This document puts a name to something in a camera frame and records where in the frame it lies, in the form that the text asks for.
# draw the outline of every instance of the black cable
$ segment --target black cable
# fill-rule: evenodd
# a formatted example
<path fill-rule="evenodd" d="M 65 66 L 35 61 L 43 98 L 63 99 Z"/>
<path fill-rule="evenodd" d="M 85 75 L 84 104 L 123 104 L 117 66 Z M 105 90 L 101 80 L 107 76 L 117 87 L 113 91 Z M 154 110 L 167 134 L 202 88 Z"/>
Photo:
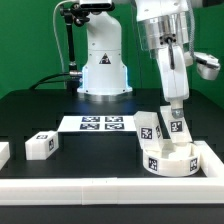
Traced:
<path fill-rule="evenodd" d="M 59 73 L 59 74 L 55 74 L 55 75 L 50 75 L 50 76 L 47 76 L 41 80 L 39 80 L 38 82 L 36 82 L 34 85 L 32 85 L 29 90 L 34 90 L 36 89 L 37 86 L 39 86 L 40 84 L 42 83 L 48 83 L 48 82 L 45 82 L 46 80 L 49 80 L 49 79 L 53 79 L 53 78 L 57 78 L 57 77 L 61 77 L 61 76 L 68 76 L 69 73 Z"/>
<path fill-rule="evenodd" d="M 49 84 L 49 83 L 57 83 L 57 82 L 65 82 L 65 81 L 70 81 L 72 79 L 68 80 L 57 80 L 57 81 L 46 81 L 46 82 L 38 82 L 35 85 L 31 86 L 29 90 L 35 90 L 37 86 L 42 85 L 42 84 Z"/>

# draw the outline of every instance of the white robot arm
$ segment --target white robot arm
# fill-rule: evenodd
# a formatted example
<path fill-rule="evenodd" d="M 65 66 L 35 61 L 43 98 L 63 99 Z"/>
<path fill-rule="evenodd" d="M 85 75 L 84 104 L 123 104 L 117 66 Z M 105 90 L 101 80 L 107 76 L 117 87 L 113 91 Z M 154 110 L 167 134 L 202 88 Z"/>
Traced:
<path fill-rule="evenodd" d="M 128 1 L 114 0 L 115 3 Z M 187 13 L 191 7 L 205 7 L 223 0 L 135 0 L 137 21 L 143 50 L 149 50 L 157 59 L 164 97 L 171 104 L 175 119 L 184 116 L 183 100 L 189 97 L 186 66 L 199 63 L 198 72 L 206 79 L 215 79 L 220 65 L 211 55 L 194 53 L 192 33 L 188 34 Z M 190 42 L 190 54 L 184 45 Z"/>

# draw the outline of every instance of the white block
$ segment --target white block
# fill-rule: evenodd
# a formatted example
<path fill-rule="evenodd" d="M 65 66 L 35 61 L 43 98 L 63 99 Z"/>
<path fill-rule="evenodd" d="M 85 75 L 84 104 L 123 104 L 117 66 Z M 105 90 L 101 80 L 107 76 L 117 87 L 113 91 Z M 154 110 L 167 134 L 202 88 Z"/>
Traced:
<path fill-rule="evenodd" d="M 27 160 L 45 160 L 58 147 L 58 133 L 55 131 L 39 132 L 26 143 L 26 159 Z"/>
<path fill-rule="evenodd" d="M 141 148 L 161 152 L 164 142 L 157 113 L 139 111 L 134 115 L 134 122 Z"/>
<path fill-rule="evenodd" d="M 201 168 L 207 177 L 224 177 L 224 164 L 204 141 L 195 141 L 201 152 Z"/>
<path fill-rule="evenodd" d="M 160 107 L 160 110 L 172 142 L 174 144 L 192 142 L 185 119 L 174 119 L 171 113 L 171 106 Z"/>
<path fill-rule="evenodd" d="M 83 186 L 82 204 L 117 204 L 117 178 L 91 179 Z"/>
<path fill-rule="evenodd" d="M 9 143 L 0 142 L 0 170 L 10 158 Z"/>

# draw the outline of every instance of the cable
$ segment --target cable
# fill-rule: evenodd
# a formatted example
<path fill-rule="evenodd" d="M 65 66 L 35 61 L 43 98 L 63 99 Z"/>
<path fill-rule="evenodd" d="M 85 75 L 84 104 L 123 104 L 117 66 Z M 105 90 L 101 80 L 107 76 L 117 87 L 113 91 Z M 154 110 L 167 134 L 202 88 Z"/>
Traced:
<path fill-rule="evenodd" d="M 61 70 L 64 73 L 65 72 L 65 63 L 64 63 L 64 58 L 63 58 L 63 54 L 62 54 L 62 50 L 61 50 L 61 45 L 59 42 L 59 38 L 58 38 L 58 31 L 57 31 L 57 26 L 56 26 L 56 12 L 58 10 L 58 8 L 60 7 L 61 4 L 65 4 L 65 3 L 78 3 L 78 0 L 67 0 L 67 1 L 62 1 L 60 3 L 58 3 L 54 9 L 54 13 L 53 13 L 53 28 L 54 28 L 54 36 L 56 39 L 56 43 L 57 43 L 57 48 L 58 48 L 58 53 L 60 56 L 60 61 L 61 61 Z"/>
<path fill-rule="evenodd" d="M 47 76 L 41 80 L 39 80 L 37 83 L 35 83 L 34 85 L 32 85 L 29 90 L 34 90 L 38 85 L 39 83 L 44 83 L 46 80 L 49 80 L 49 79 L 53 79 L 53 78 L 57 78 L 57 77 L 65 77 L 65 76 L 68 76 L 69 73 L 60 73 L 60 74 L 55 74 L 55 75 L 50 75 L 50 76 Z"/>
<path fill-rule="evenodd" d="M 38 82 L 35 85 L 31 86 L 29 90 L 35 90 L 37 86 L 42 85 L 42 84 L 49 84 L 49 83 L 57 83 L 57 82 L 65 82 L 65 81 L 70 81 L 71 79 L 68 80 L 57 80 L 57 81 L 46 81 L 46 82 Z"/>
<path fill-rule="evenodd" d="M 140 50 L 139 50 L 139 46 L 138 46 L 138 40 L 136 37 L 136 34 L 138 33 L 138 30 L 136 30 L 135 28 L 135 22 L 136 21 L 134 19 L 134 6 L 131 6 L 131 20 L 132 20 L 132 28 L 133 28 L 133 32 L 134 32 L 134 40 L 135 40 L 135 46 L 137 49 L 137 60 L 138 60 L 138 66 L 139 66 L 139 75 L 140 75 L 140 86 L 141 88 L 143 87 L 143 80 L 142 80 L 142 66 L 141 66 L 141 62 L 140 62 Z"/>
<path fill-rule="evenodd" d="M 194 54 L 194 41 L 195 41 L 195 19 L 194 12 L 191 5 L 191 0 L 187 0 L 187 6 L 190 14 L 190 23 L 191 23 L 191 31 L 190 31 L 190 40 L 189 40 L 189 52 L 193 60 L 196 60 L 196 56 Z"/>

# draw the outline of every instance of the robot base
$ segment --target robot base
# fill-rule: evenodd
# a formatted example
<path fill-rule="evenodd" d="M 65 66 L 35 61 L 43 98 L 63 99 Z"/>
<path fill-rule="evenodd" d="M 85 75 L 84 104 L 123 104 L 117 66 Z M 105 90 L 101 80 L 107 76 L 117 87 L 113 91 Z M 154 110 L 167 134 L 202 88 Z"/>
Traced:
<path fill-rule="evenodd" d="M 121 101 L 124 99 L 128 99 L 132 96 L 132 91 L 124 92 L 117 95 L 94 95 L 88 93 L 78 93 L 80 99 L 94 101 L 94 102 L 114 102 L 114 101 Z"/>
<path fill-rule="evenodd" d="M 170 158 L 175 153 L 171 140 L 164 139 L 162 152 L 143 150 L 143 166 L 149 172 L 168 177 L 184 177 L 195 174 L 200 168 L 200 150 L 190 144 L 190 156 Z"/>

